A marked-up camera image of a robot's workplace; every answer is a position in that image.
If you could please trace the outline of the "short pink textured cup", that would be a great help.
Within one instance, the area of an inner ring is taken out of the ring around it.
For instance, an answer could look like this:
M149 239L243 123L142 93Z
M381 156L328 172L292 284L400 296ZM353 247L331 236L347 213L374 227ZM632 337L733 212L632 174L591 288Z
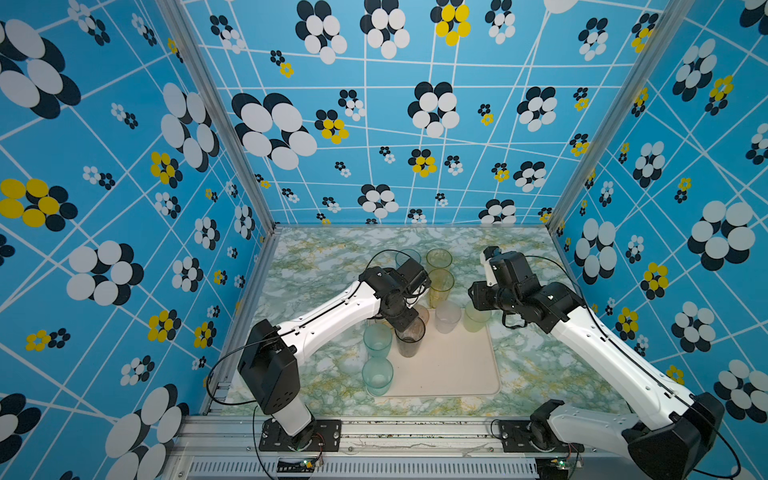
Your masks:
M424 307L423 305L420 305L420 304L417 304L415 306L415 310L417 311L419 317L424 322L424 324L427 325L429 320L430 320L430 312L429 312L429 310L426 307Z

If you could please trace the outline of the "tall amber tumbler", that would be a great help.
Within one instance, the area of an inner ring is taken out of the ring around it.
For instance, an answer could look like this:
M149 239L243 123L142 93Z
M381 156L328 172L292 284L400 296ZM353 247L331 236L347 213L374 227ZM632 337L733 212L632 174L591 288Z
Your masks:
M431 285L428 292L428 304L432 309L446 301L455 285L455 277L450 270L436 268L429 272Z

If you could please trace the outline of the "short green cup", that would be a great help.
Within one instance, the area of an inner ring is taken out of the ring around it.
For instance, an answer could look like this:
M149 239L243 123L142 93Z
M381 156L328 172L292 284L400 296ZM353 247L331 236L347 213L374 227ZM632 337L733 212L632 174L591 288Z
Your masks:
M464 328L470 333L477 333L485 328L491 316L491 311L478 310L474 307L472 302L468 302L464 306Z

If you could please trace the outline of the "tall teal tumbler front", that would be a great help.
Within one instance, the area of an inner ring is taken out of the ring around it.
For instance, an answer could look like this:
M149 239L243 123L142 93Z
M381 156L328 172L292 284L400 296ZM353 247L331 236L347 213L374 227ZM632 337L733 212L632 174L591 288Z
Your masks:
M382 323L368 325L363 333L363 343L370 358L386 358L393 340L392 329Z

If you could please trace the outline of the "tall teal tumbler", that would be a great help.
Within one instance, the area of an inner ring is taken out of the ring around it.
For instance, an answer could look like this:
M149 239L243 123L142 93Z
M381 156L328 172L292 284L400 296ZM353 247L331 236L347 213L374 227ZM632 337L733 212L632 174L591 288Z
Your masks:
M373 396L383 396L389 390L394 377L394 367L386 358L371 358L362 369L367 391Z
M368 325L363 333L363 343L370 358L386 358L393 340L392 329L382 323Z

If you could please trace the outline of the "tall grey tumbler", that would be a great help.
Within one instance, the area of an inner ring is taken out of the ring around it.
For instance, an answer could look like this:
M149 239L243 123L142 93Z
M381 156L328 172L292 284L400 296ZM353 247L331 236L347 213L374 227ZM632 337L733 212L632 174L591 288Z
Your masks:
M405 358L414 357L419 351L425 334L426 326L420 317L417 317L404 331L395 331L400 355Z

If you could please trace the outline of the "short clear frosted cup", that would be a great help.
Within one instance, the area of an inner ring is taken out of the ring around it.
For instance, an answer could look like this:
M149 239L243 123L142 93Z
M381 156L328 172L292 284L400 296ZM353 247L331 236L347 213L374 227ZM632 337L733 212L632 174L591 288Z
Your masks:
M435 328L441 334L451 333L462 318L462 308L455 302L446 300L435 307Z

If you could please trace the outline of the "tall frosted blue tumbler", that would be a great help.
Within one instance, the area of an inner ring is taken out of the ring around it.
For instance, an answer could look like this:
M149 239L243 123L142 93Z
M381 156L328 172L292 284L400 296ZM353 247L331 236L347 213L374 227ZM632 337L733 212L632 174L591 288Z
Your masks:
M395 263L397 268L401 267L409 260L414 260L417 263L420 263L421 255L418 251L410 248L400 249L395 253Z

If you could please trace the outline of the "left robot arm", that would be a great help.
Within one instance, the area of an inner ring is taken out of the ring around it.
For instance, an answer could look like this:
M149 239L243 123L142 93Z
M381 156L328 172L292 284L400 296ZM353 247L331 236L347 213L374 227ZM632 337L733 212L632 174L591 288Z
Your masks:
M290 321L262 320L249 333L237 372L261 411L292 440L311 438L316 420L299 398L300 367L323 346L364 320L381 317L401 333L416 320L413 308L431 286L410 258L398 268L370 266L342 293Z

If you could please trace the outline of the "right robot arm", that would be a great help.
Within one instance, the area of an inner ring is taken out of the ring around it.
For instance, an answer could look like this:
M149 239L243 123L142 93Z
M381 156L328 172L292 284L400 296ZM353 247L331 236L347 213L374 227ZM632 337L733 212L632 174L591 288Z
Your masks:
M530 417L531 442L595 447L630 459L651 479L685 479L714 446L725 413L710 393L695 395L662 373L599 321L576 292L543 285L526 257L489 246L480 255L485 278L468 290L480 311L516 314L566 345L631 407L617 415L549 400Z

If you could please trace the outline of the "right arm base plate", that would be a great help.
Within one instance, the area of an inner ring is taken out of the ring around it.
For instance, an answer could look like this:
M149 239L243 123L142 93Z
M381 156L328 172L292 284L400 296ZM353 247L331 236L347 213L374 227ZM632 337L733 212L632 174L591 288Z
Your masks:
M501 442L504 453L530 453L530 454L557 454L575 455L583 453L582 444L569 444L555 441L547 447L538 447L534 444L534 435L530 431L528 420L500 420L494 419L491 431Z

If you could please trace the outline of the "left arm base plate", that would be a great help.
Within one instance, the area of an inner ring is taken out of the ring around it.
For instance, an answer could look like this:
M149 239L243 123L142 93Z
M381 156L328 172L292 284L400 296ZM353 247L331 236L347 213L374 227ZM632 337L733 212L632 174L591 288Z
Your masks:
M260 451L266 452L337 452L342 433L342 421L339 419L314 419L297 435L291 436L274 419L266 420L259 441Z

